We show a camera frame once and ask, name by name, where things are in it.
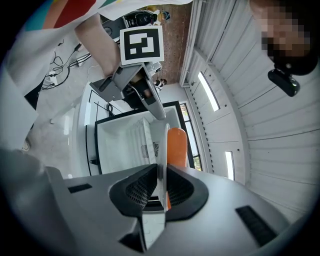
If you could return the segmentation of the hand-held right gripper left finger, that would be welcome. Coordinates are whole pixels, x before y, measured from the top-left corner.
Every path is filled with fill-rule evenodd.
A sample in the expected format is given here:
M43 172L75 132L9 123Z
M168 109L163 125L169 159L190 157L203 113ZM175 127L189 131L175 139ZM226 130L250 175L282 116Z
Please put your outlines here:
M57 207L84 255L144 256L143 210L157 185L157 165L63 179L47 168Z

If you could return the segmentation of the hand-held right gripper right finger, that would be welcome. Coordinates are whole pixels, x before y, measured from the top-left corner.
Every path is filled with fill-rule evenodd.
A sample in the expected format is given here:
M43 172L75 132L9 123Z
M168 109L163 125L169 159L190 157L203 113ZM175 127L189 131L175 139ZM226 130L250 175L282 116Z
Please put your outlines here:
M152 256L275 256L287 242L286 218L235 181L169 165L167 190L181 202L166 212Z

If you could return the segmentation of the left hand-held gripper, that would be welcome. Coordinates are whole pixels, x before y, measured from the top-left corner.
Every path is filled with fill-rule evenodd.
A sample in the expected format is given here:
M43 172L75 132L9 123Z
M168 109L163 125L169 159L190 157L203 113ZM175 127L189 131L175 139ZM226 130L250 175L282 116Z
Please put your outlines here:
M120 64L105 79L91 83L106 102L122 100L130 108L146 108L157 120L166 113L150 69L164 60L161 26L139 26L120 31Z

